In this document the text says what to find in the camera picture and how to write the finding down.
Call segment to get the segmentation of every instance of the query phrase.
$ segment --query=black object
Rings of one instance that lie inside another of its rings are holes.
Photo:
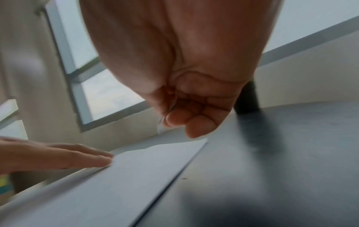
[[[250,81],[243,87],[233,108],[237,114],[247,114],[259,111],[254,81]]]
[[[359,103],[230,115],[138,227],[359,225]],[[118,149],[187,141],[183,129]]]

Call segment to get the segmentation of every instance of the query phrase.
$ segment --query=palm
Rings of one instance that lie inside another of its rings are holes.
[[[113,74],[161,114],[177,97],[165,124],[198,137],[222,123],[252,78],[280,2],[87,0],[81,8]]]

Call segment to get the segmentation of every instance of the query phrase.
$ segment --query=gray window frame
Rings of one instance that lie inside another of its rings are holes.
[[[120,120],[150,108],[150,106],[143,101],[98,120],[93,120],[81,83],[102,72],[106,67],[100,61],[99,57],[96,57],[80,68],[77,68],[54,0],[51,0],[46,4],[45,14],[58,50],[60,63],[69,88],[69,94],[82,132]]]

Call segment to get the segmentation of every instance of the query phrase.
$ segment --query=person's right hand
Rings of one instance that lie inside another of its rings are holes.
[[[113,154],[81,144],[45,144],[0,137],[0,175],[17,171],[104,167]]]
[[[80,0],[99,57],[189,137],[215,130],[253,78],[282,0]]]

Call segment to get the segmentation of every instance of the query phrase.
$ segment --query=table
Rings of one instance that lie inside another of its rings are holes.
[[[138,227],[359,226],[359,103],[231,114]],[[116,152],[187,141],[183,129]]]

